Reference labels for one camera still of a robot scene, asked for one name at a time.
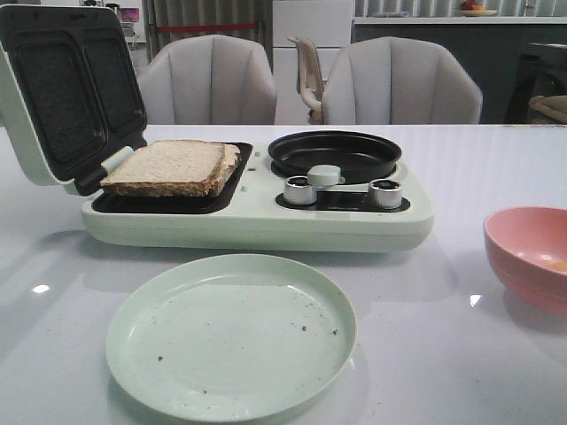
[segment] nonstick cooking plate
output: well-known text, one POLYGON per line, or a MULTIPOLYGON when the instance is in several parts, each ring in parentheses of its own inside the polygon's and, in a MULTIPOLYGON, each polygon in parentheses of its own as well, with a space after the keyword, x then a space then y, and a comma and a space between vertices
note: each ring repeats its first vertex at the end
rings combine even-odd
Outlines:
POLYGON ((401 156, 396 143, 377 135, 322 130, 296 133, 268 146, 276 173, 307 175, 313 166, 338 166, 345 184, 365 183, 392 173, 401 156))

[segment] white bread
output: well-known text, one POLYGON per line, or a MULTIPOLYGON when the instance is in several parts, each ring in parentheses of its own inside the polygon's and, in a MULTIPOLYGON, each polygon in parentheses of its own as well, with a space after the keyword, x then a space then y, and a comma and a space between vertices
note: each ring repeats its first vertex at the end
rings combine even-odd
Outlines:
POLYGON ((236 169, 238 159, 235 145, 162 140, 136 150, 101 181, 101 186, 124 196, 218 195, 236 169))

